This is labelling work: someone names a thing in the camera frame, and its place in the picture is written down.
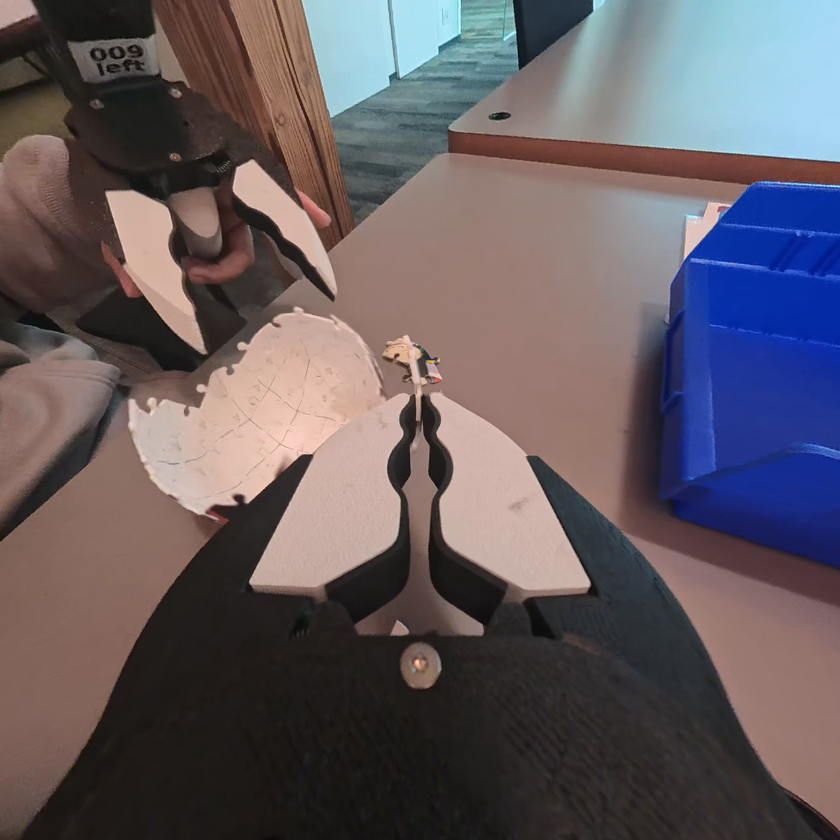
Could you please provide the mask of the white half puzzle ball shell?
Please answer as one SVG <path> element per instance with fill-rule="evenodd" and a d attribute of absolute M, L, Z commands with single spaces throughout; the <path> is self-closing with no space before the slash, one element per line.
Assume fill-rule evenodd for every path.
<path fill-rule="evenodd" d="M 187 395 L 129 399 L 128 428 L 158 490 L 225 522 L 303 455 L 383 404 L 382 371 L 334 316 L 276 315 Z"/>

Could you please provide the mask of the black office chair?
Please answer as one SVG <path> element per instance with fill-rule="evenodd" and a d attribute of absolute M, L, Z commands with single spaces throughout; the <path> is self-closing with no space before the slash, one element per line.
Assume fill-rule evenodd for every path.
<path fill-rule="evenodd" d="M 512 1 L 512 5 L 520 69 L 594 10 L 593 1 Z"/>

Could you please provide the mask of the curved puzzle piece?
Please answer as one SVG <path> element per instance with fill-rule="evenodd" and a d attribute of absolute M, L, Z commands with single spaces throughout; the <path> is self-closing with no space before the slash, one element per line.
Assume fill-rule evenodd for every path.
<path fill-rule="evenodd" d="M 438 366 L 440 359 L 426 351 L 424 346 L 412 340 L 408 335 L 386 342 L 382 352 L 384 361 L 397 364 L 405 370 L 403 382 L 410 385 L 411 393 L 408 402 L 401 410 L 401 419 L 406 409 L 414 412 L 413 419 L 408 421 L 408 431 L 412 433 L 409 452 L 413 455 L 418 448 L 417 430 L 422 429 L 422 398 L 424 388 L 440 385 L 443 377 Z"/>

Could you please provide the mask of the brown-edged grey desk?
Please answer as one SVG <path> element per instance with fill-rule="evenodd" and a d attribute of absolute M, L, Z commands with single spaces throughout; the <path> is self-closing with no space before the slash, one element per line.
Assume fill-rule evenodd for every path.
<path fill-rule="evenodd" d="M 606 2 L 453 122 L 448 151 L 836 185 L 838 15 L 839 2 Z"/>

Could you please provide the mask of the person's left forearm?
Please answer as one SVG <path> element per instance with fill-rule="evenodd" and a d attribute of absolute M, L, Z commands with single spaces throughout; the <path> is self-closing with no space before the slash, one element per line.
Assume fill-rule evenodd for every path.
<path fill-rule="evenodd" d="M 2 317 L 46 313 L 114 288 L 118 254 L 108 191 L 129 184 L 74 140 L 30 135 L 1 166 Z"/>

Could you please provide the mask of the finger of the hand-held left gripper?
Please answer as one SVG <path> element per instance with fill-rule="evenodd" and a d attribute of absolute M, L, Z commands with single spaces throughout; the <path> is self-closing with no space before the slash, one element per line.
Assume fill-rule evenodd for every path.
<path fill-rule="evenodd" d="M 105 193 L 123 266 L 163 323 L 194 351 L 207 347 L 184 273 L 171 251 L 174 221 L 164 203 L 131 190 Z"/>
<path fill-rule="evenodd" d="M 337 282 L 319 232 L 307 211 L 257 161 L 240 165 L 231 186 L 237 216 L 266 236 L 295 280 L 306 279 L 335 301 Z"/>

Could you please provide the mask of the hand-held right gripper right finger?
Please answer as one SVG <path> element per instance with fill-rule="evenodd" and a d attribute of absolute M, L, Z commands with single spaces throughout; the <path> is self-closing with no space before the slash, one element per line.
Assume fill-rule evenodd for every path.
<path fill-rule="evenodd" d="M 583 595 L 592 583 L 526 452 L 442 394 L 423 398 L 435 591 L 478 623 L 502 603 Z"/>

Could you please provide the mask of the white paper sheets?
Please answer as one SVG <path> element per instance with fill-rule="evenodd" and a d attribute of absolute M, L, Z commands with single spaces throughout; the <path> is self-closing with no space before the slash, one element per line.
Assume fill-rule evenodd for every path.
<path fill-rule="evenodd" d="M 690 257 L 692 251 L 704 237 L 718 224 L 721 217 L 729 210 L 730 203 L 709 202 L 701 215 L 687 215 L 684 230 L 682 260 Z"/>

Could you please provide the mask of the person's left hand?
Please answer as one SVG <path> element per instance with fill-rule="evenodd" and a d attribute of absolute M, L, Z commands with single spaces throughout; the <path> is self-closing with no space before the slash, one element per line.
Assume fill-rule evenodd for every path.
<path fill-rule="evenodd" d="M 321 207 L 305 193 L 296 190 L 301 206 L 309 215 L 314 226 L 328 228 L 332 219 Z M 230 182 L 215 190 L 215 198 L 220 228 L 223 234 L 223 247 L 215 260 L 204 260 L 194 256 L 181 259 L 182 269 L 187 278 L 195 284 L 217 285 L 234 280 L 252 266 L 255 261 L 253 236 L 249 226 L 239 218 L 234 210 Z M 101 242 L 101 253 L 106 264 L 118 278 L 122 290 L 128 298 L 141 298 L 143 293 L 134 283 L 128 271 L 119 262 L 109 245 Z"/>

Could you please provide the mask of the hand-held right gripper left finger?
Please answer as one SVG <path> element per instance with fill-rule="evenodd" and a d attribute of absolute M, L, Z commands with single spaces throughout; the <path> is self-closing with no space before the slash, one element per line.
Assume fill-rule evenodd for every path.
<path fill-rule="evenodd" d="M 417 401 L 400 394 L 344 425 L 313 454 L 249 585 L 341 604 L 355 623 L 404 589 Z"/>

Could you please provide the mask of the grey hoodie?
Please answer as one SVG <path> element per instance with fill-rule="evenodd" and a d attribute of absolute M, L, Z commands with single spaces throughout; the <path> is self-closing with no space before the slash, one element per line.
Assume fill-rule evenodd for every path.
<path fill-rule="evenodd" d="M 93 459 L 121 405 L 121 378 L 75 337 L 2 321 L 2 539 Z"/>

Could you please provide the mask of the blue plastic bin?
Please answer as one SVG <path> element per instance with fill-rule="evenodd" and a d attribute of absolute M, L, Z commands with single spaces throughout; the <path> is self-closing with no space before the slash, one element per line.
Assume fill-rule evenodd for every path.
<path fill-rule="evenodd" d="M 759 182 L 670 286 L 659 495 L 839 565 L 839 187 Z"/>

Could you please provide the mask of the wooden pillar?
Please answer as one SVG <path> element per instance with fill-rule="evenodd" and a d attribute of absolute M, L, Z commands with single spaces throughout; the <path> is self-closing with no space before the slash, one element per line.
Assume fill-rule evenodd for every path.
<path fill-rule="evenodd" d="M 331 216 L 331 250 L 355 228 L 302 1 L 153 1 L 191 87 L 261 139 Z"/>

